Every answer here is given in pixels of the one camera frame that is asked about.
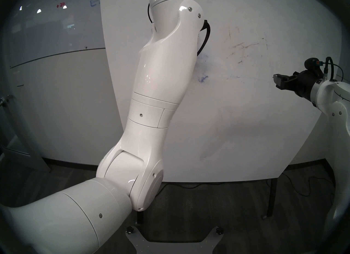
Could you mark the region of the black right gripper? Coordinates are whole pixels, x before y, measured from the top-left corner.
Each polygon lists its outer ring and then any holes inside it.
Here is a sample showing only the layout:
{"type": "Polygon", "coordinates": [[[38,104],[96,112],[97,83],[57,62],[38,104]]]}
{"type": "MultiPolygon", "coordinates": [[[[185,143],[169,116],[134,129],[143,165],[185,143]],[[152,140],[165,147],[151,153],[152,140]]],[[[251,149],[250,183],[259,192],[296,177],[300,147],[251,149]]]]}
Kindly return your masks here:
{"type": "Polygon", "coordinates": [[[321,70],[304,70],[294,72],[293,75],[273,75],[273,81],[280,90],[294,90],[294,92],[307,100],[310,100],[311,90],[316,81],[323,78],[321,70]]]}

